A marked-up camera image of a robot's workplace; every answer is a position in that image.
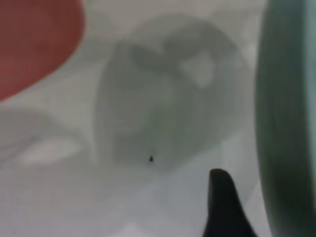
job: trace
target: black object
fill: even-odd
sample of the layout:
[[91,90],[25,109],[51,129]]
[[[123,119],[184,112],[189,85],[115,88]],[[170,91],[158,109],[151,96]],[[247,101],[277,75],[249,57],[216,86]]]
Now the black object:
[[256,237],[228,172],[213,169],[209,177],[208,220],[203,237]]

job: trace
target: blurry shape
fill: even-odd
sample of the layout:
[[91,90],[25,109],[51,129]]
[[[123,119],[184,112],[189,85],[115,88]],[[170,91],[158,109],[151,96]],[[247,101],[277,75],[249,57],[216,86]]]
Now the blurry shape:
[[61,127],[49,116],[22,109],[0,110],[0,161],[50,165],[85,147],[74,132]]
[[245,59],[219,29],[183,14],[154,18],[121,40],[107,64],[96,105],[99,155],[127,165],[155,152],[155,168],[169,170],[238,129],[252,112],[252,88]]
[[51,165],[80,151],[80,143],[73,139],[47,137],[29,145],[17,156],[17,160],[27,166]]
[[79,0],[0,0],[0,100],[60,67],[84,26]]

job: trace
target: red object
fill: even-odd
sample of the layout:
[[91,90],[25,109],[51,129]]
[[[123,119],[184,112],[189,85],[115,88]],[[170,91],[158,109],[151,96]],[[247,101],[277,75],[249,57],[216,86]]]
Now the red object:
[[0,100],[61,66],[83,29],[80,0],[0,0]]

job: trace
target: green object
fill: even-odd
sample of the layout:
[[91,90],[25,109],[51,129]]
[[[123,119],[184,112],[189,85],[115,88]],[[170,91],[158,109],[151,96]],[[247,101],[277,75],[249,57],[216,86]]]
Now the green object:
[[262,29],[256,130],[274,237],[316,236],[315,10],[313,0],[271,0]]

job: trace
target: white surface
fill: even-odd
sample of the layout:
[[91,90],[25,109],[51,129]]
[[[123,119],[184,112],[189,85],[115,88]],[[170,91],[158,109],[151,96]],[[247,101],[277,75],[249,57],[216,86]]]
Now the white surface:
[[[264,1],[86,0],[85,9],[86,35],[69,62],[1,104],[1,236],[201,236],[206,218],[208,172],[217,167],[233,176],[258,235],[270,236],[258,178],[252,108],[252,72]],[[189,123],[193,130],[188,135],[199,134],[194,129],[199,124],[207,124],[213,128],[209,135],[212,142],[194,147],[194,152],[185,158],[181,156],[184,147],[191,147],[197,138],[189,137],[183,144],[178,138],[169,140],[169,129],[164,128],[163,122],[160,128],[164,129],[162,132],[160,129],[159,135],[150,134],[151,141],[141,138],[139,144],[133,144],[136,132],[143,129],[150,114],[144,108],[149,111],[153,105],[167,108],[165,115],[174,119],[172,122],[167,119],[171,130],[181,121],[172,115],[178,100],[175,90],[181,84],[173,87],[168,75],[134,68],[132,73],[140,82],[136,91],[143,94],[135,96],[124,87],[115,90],[111,84],[105,83],[105,87],[103,84],[108,79],[109,64],[115,63],[113,49],[117,42],[132,36],[133,43],[159,54],[158,39],[165,32],[177,29],[169,24],[162,29],[146,22],[178,13],[210,22],[237,45],[237,54],[226,55],[214,63],[214,68],[240,72],[242,55],[250,69],[249,80],[244,80],[243,72],[230,75],[223,91],[213,93],[213,101],[195,97],[195,110],[190,113],[194,123]],[[196,60],[203,58],[197,57],[193,64],[190,61],[182,64],[188,69],[186,73],[197,79],[201,90],[214,83],[201,82],[205,75],[200,72],[210,73],[208,68],[199,69],[200,75],[195,76]],[[122,65],[120,70],[126,73],[127,69]],[[157,78],[159,83],[154,87],[149,84],[152,90],[147,90],[148,87],[141,90],[146,84],[141,77],[154,81]],[[128,76],[122,78],[127,83]],[[237,86],[234,79],[240,79],[241,85]],[[113,116],[108,113],[106,100],[103,101],[107,90],[120,96],[114,105],[124,108],[127,115],[123,122],[120,117],[110,119],[120,122],[118,127],[120,134],[126,136],[125,143],[112,139],[117,130],[106,121],[108,116]],[[222,107],[216,107],[217,100],[222,101]],[[209,121],[200,120],[205,108],[209,109],[210,117],[206,117]],[[168,148],[174,145],[172,142],[180,142],[177,149]],[[121,144],[119,150],[126,149],[121,158],[115,156],[117,144]],[[156,161],[149,165],[146,159],[151,153]],[[179,156],[170,160],[166,158],[170,154]]]

